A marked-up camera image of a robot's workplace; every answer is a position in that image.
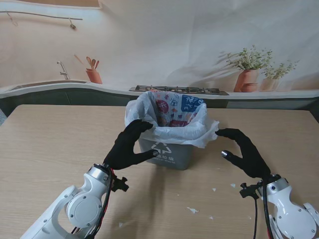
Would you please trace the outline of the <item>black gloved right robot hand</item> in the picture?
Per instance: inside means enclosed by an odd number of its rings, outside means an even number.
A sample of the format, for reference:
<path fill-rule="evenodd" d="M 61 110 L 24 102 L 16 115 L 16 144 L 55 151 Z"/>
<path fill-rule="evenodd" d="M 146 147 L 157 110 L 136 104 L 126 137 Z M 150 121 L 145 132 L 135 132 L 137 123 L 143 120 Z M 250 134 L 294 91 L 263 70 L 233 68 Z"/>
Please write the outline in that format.
<path fill-rule="evenodd" d="M 271 176 L 271 170 L 257 147 L 241 130 L 225 128 L 218 130 L 216 134 L 235 141 L 240 147 L 242 157 L 236 156 L 228 150 L 221 151 L 222 157 L 227 161 L 243 170 L 251 178 L 266 180 Z"/>

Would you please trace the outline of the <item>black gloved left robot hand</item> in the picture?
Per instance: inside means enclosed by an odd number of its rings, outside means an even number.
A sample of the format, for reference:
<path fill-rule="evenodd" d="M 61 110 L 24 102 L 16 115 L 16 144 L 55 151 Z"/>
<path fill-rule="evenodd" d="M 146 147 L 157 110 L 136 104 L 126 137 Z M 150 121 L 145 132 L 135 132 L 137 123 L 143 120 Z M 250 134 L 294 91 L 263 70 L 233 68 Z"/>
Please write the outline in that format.
<path fill-rule="evenodd" d="M 153 124 L 142 121 L 141 119 L 132 121 L 118 135 L 114 146 L 105 157 L 103 165 L 109 166 L 113 170 L 121 170 L 156 157 L 159 152 L 155 149 L 142 153 L 134 153 L 135 143 L 141 134 L 152 127 Z"/>

